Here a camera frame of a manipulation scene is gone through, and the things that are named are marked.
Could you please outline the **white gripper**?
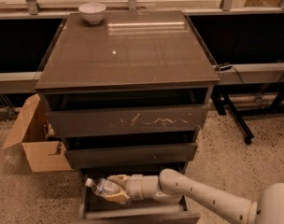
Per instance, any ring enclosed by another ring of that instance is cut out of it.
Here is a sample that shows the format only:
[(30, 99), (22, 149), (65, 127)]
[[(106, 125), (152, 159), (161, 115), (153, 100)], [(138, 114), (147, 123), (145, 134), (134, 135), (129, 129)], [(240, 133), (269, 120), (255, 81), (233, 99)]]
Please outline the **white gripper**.
[(107, 193), (103, 198), (108, 202), (126, 205), (133, 201), (141, 201), (144, 199), (142, 192), (142, 175), (110, 175), (107, 180), (116, 183), (126, 189), (117, 193)]

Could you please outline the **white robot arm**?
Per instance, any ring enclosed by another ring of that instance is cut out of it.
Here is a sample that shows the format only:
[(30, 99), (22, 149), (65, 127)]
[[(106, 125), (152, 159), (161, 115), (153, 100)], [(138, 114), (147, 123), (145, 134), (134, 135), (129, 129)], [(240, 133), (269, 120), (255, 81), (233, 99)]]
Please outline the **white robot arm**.
[(185, 196), (231, 224), (284, 224), (284, 183), (264, 189), (257, 202), (215, 189), (172, 170), (159, 175), (111, 175), (132, 200), (151, 198), (158, 202)]

